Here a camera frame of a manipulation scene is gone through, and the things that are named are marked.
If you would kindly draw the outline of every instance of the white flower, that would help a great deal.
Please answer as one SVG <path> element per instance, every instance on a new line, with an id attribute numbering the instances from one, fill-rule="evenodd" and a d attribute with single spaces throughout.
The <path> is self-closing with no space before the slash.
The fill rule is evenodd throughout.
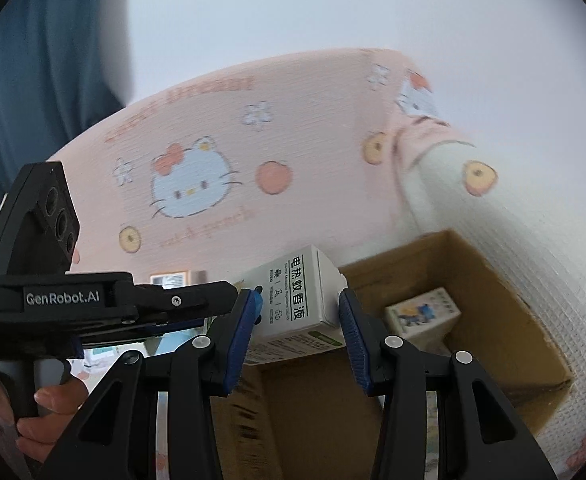
<path id="1" fill-rule="evenodd" d="M 371 70 L 371 75 L 367 77 L 367 81 L 372 84 L 373 89 L 377 89 L 378 85 L 386 86 L 388 83 L 387 76 L 391 71 L 382 65 L 374 64 Z"/>
<path id="2" fill-rule="evenodd" d="M 130 162 L 125 162 L 123 158 L 118 158 L 118 165 L 113 170 L 113 176 L 118 181 L 118 186 L 124 186 L 128 182 L 133 182 L 131 177 L 131 170 L 133 165 Z"/>
<path id="3" fill-rule="evenodd" d="M 260 131 L 263 128 L 263 123 L 270 123 L 272 120 L 271 105 L 266 101 L 260 101 L 256 105 L 246 107 L 246 114 L 242 119 L 242 124 L 250 124 Z"/>

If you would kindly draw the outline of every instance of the brown cardboard box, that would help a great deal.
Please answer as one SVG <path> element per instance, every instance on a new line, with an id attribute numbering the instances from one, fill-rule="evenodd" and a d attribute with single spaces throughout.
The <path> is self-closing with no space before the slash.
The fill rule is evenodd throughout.
<path id="1" fill-rule="evenodd" d="M 535 433 L 566 396 L 571 374 L 548 334 L 488 263 L 454 232 L 341 269 L 370 314 L 444 286 L 462 312 L 446 340 L 484 365 Z M 225 480 L 365 480 L 381 422 L 345 349 L 244 368 L 213 405 Z"/>

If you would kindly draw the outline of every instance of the white box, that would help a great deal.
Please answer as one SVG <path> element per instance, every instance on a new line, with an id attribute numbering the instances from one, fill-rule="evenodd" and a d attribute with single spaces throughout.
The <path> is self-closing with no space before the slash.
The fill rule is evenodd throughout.
<path id="1" fill-rule="evenodd" d="M 460 311 L 443 287 L 388 306 L 388 328 L 420 350 L 429 351 L 450 332 Z"/>
<path id="2" fill-rule="evenodd" d="M 338 316 L 346 278 L 308 246 L 247 272 L 239 288 L 262 286 L 262 320 L 253 328 L 245 364 L 256 365 L 344 346 Z"/>

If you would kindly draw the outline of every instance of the cat ear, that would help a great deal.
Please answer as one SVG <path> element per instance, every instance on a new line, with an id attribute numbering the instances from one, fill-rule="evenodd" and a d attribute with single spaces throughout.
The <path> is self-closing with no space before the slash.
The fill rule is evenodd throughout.
<path id="1" fill-rule="evenodd" d="M 203 152 L 209 152 L 215 150 L 215 142 L 211 137 L 202 137 L 201 139 L 193 142 L 193 149 L 197 148 Z"/>

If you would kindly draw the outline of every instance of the green label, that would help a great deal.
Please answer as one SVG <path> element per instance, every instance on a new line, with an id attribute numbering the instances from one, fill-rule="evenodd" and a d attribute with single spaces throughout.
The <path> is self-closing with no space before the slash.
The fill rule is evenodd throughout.
<path id="1" fill-rule="evenodd" d="M 308 335 L 310 335 L 311 337 L 314 337 L 316 339 L 319 339 L 320 341 L 324 341 L 325 343 L 328 343 L 329 345 L 342 346 L 342 343 L 340 343 L 339 341 L 336 341 L 335 339 L 332 339 L 329 336 L 324 335 L 321 332 L 318 332 L 317 330 L 313 330 L 313 332 L 309 332 Z"/>

